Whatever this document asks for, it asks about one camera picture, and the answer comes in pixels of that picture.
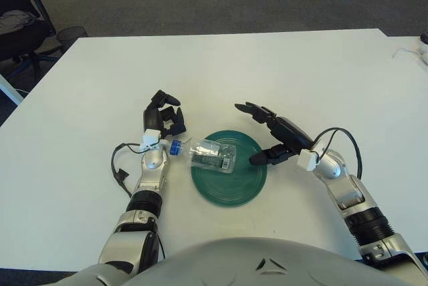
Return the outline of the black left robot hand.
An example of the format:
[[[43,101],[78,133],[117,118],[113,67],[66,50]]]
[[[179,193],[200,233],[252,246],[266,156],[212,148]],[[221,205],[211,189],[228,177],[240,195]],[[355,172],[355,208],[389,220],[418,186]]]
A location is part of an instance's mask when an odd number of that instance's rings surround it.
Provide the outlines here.
[[[143,112],[144,130],[158,130],[160,138],[176,136],[187,131],[180,101],[159,90]]]

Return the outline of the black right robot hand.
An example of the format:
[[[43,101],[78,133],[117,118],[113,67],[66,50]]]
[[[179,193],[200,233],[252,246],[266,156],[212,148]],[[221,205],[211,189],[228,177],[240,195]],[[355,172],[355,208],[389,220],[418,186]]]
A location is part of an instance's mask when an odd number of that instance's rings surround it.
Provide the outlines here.
[[[241,112],[250,114],[259,124],[266,124],[270,134],[280,141],[280,144],[251,156],[249,163],[253,166],[276,165],[285,162],[288,158],[299,155],[302,149],[309,150],[314,145],[314,141],[307,133],[264,106],[246,102],[235,104],[235,107]]]

